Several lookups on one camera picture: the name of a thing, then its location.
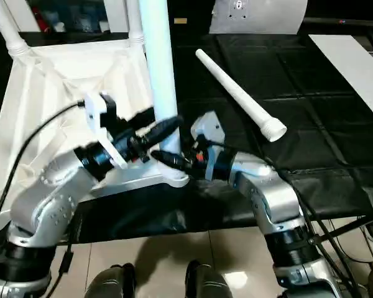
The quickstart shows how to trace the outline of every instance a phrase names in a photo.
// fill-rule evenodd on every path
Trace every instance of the silver robotic arm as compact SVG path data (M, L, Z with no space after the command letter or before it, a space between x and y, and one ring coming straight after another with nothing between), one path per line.
M56 157L34 183L15 199L7 241L0 249L0 298L41 297L50 284L50 266L57 243L71 222L79 201L115 166L140 158L180 125L174 117L159 122L145 135L136 131L154 121L153 109L130 121L119 119L114 101L105 94L85 99L90 127L98 142ZM68 268L67 251L61 267Z
M326 260L308 242L306 222L291 185L264 160L227 150L214 112L200 117L191 134L195 144L189 155L153 151L152 156L195 177L226 180L251 200L274 261L277 281L287 289L283 297L342 298Z

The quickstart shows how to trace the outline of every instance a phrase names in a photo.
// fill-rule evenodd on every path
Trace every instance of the floor tile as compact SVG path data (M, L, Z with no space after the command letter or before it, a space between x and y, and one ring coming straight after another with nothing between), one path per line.
M274 298L283 292L272 258L257 227L210 231L214 266L234 298Z
M51 265L51 285L55 282L58 276L58 269L61 265L62 257L65 250L65 246L59 246L57 248L55 258ZM84 297L91 244L73 245L72 250L75 254L73 255L69 273L62 277L62 280L55 290L52 298Z
M213 263L208 232L94 243L88 284L113 264L132 263L138 298L184 297L185 271L192 260Z

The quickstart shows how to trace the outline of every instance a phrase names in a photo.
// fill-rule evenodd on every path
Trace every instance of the white pipe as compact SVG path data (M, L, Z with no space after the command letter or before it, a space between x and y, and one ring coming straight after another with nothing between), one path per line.
M10 12L7 6L0 0L0 33L6 40L6 46L11 56L17 56L29 51L25 40L19 36L14 24L9 19Z
M175 97L172 45L168 23L167 0L139 0L142 28L145 36L150 86L154 98L156 121L178 114ZM160 143L160 149L180 153L180 132L177 129ZM185 175L168 167L160 169L171 179L182 179Z
M287 128L277 118L267 113L253 98L228 76L203 50L197 50L196 56L210 73L223 85L235 101L250 118L260 127L261 133L268 141L274 142L285 134Z
M142 31L141 15L138 0L127 0L127 17L129 19L130 45L143 45L144 33Z

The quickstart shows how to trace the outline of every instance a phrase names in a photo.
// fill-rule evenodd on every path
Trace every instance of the black wire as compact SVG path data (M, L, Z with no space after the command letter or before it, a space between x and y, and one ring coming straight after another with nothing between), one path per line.
M336 227L334 226L333 221L332 221L331 219L329 219L329 223L330 223L331 226L333 227L333 230L335 230ZM357 259L353 258L352 256L349 256L349 255L346 253L346 251L344 250L344 248L341 246L338 237L336 237L336 241L337 241L338 245L340 246L341 251L342 251L342 252L346 255L346 257L347 257L348 259L350 259L351 261L353 261L353 262L357 262L357 263L362 263L362 264L372 264L372 263L373 263L373 261L361 261L361 260L357 260Z
M319 218L318 214L315 212L315 210L307 203L305 199L302 198L302 196L299 196L299 200L302 203L302 205L310 211L311 215L315 219L315 221L318 222L318 225L322 229L323 233L326 235L327 239L329 240L331 246L333 247L334 251L336 252L338 258L340 259L340 262L342 266L344 267L345 271L347 272L348 278L352 284L352 291L350 291L352 297L362 297L361 293L359 292L359 286L357 285L357 282L354 278L354 275L352 274L351 269L349 268L343 252L340 250L336 242L334 241L333 237L330 235L328 228L325 226L325 224L322 222L322 220Z
M54 285L52 286L50 292L48 292L47 296L45 296L45 298L50 298L52 296L52 294L54 294L55 290L57 289L58 285L61 282L62 276L63 276L63 273L60 273L58 275L57 279L55 280Z
M366 235L366 232L365 232L365 227L360 227L360 229L361 229L361 232L363 234L363 238L365 239L366 245L367 245L367 247L368 247L368 249L369 249L369 251L370 251L370 253L372 255L372 258L373 258L373 249L372 249L372 247L371 247L371 245L369 243L369 239L367 239L367 235Z
M307 212L307 209L306 207L304 206L304 204L302 203L301 199L300 199L300 194L297 190L295 190L296 192L296 195L297 195L297 198L298 198L298 201L300 202L300 205L301 205L301 210L303 212L303 216L305 218L305 222L306 222L306 225L308 227L308 231L310 232L310 234L313 236L315 235L315 229L313 228L313 225L312 225L312 221L310 219L310 216L308 215L308 212ZM346 289L350 292L350 294L353 296L353 292L354 292L354 288L352 287L352 285L350 284L348 278L343 274L343 272L341 272L341 270L338 268L336 262L334 262L334 260L330 257L330 255L328 254L328 252L325 250L325 248L323 247L322 243L319 243L317 244L317 247L318 249L320 250L320 252L322 253L323 257L325 258L325 260L328 262L328 264L330 265L331 269L333 269L333 271L336 273L336 275L338 276L338 278L340 278L341 282L345 285Z
M14 162L14 165L12 166L12 169L11 169L11 172L10 172L10 175L8 176L8 179L7 179L7 182L6 182L6 185L2 191L2 194L1 194L1 197L0 197L0 212L1 212L1 209L4 205L4 202L6 200L6 196L8 194L8 190L11 186L11 183L12 183L12 179L14 178L14 175L15 175L15 172L16 172L16 169L18 167L18 164L27 148L27 146L29 145L29 143L33 140L33 138L44 128L46 127L49 123L51 123L51 121L53 121L54 119L56 119L58 116L64 114L65 112L69 111L70 109L74 108L74 107L83 107L84 106L84 101L80 101L80 102L77 102L75 104L72 104L68 107L65 107L63 108L62 110L60 110L59 112L57 112L55 115L51 116L50 118L48 118L43 124L41 124L39 127L37 127L32 133L31 135L26 139L26 141L24 142L24 144L22 145L21 149L19 150L18 152L18 155L15 159L15 162Z

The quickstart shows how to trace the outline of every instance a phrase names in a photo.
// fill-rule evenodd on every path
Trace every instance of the white vertical pole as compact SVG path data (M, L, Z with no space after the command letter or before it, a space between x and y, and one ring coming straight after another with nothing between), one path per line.
M139 4L155 118L160 121L178 114L167 0L139 0ZM179 130L163 141L160 149L180 153ZM174 176L179 178L182 174L177 172Z
M141 14L138 0L126 0L127 17L129 19L130 45L143 45L144 33L142 31Z
M29 51L25 40L19 36L19 33L9 18L7 6L0 0L0 33L6 40L6 46L11 56L16 56Z

